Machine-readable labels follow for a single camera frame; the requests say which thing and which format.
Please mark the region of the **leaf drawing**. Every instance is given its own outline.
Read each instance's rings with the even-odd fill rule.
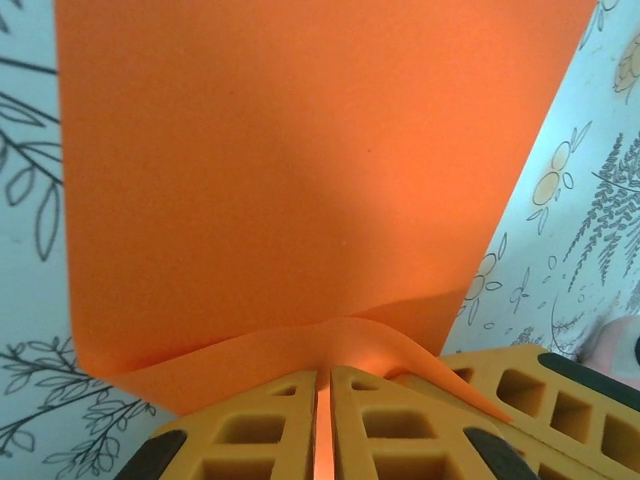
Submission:
[[[36,249],[42,261],[49,258],[60,227],[60,192],[51,182],[36,212]]]
[[[36,170],[33,166],[25,167],[16,173],[4,189],[7,203],[15,207],[27,198],[31,190],[33,190],[35,179]]]
[[[621,248],[626,260],[626,276],[634,265],[640,250],[640,132],[622,158],[623,134],[620,133],[598,173],[592,172],[600,179],[594,199],[586,213],[580,229],[569,246],[564,260],[589,234],[587,243],[578,259],[569,291],[573,288],[578,274],[586,261],[598,252],[598,268],[600,282],[604,286],[611,263]]]
[[[13,123],[44,127],[44,123],[31,112],[7,103],[0,103],[0,117]]]

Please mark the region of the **square hole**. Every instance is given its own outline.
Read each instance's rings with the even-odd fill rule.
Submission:
[[[278,443],[284,423],[280,415],[236,415],[224,422],[215,443]]]
[[[582,443],[587,442],[591,423],[591,405],[558,392],[551,427]]]
[[[373,459],[378,480],[461,480],[458,470],[446,456],[387,456]]]
[[[607,415],[602,436],[602,453],[625,467],[640,473],[640,434],[619,418]]]
[[[530,417],[538,415],[545,385],[517,370],[505,370],[498,384],[496,394],[507,405],[526,413]]]
[[[198,480],[270,480],[275,460],[243,459],[243,460],[206,460],[204,476]]]
[[[290,387],[284,387],[280,390],[276,390],[271,395],[275,397],[293,397],[296,394],[296,386],[292,385]]]
[[[540,470],[538,470],[538,477],[540,477],[540,480],[572,480],[571,478],[556,472],[546,465],[540,465]]]
[[[454,370],[453,373],[458,375],[465,382],[469,383],[471,381],[471,377],[473,377],[473,368],[459,368],[458,370]]]
[[[365,410],[362,421],[369,438],[433,438],[419,412],[411,410]]]
[[[375,385],[369,385],[367,383],[361,382],[360,380],[353,380],[351,382],[351,388],[363,392],[378,390],[378,387],[376,387]]]

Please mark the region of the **fern drawing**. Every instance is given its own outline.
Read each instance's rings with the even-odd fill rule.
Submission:
[[[593,172],[600,183],[591,208],[564,257],[566,261],[588,235],[569,283],[569,291],[587,260],[596,252],[600,282],[604,286],[618,249],[624,250],[625,276],[633,267],[640,250],[640,216],[635,215],[640,210],[640,132],[620,158],[622,141],[623,134],[620,133],[600,171]]]

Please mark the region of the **black rubber edge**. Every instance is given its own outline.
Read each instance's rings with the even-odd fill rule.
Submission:
[[[186,439],[187,433],[182,430],[171,430],[150,438],[133,454],[114,480],[159,480]]]
[[[541,353],[538,355],[538,362],[569,380],[640,412],[640,392],[635,388],[556,353]]]
[[[636,348],[634,349],[634,353],[636,354],[636,362],[640,365],[640,338],[636,340]]]
[[[497,480],[540,480],[506,440],[475,427],[464,434]]]

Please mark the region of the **orange foam sheet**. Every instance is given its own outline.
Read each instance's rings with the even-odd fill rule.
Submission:
[[[336,363],[482,404],[431,354],[594,3],[56,2],[82,366],[177,413]]]

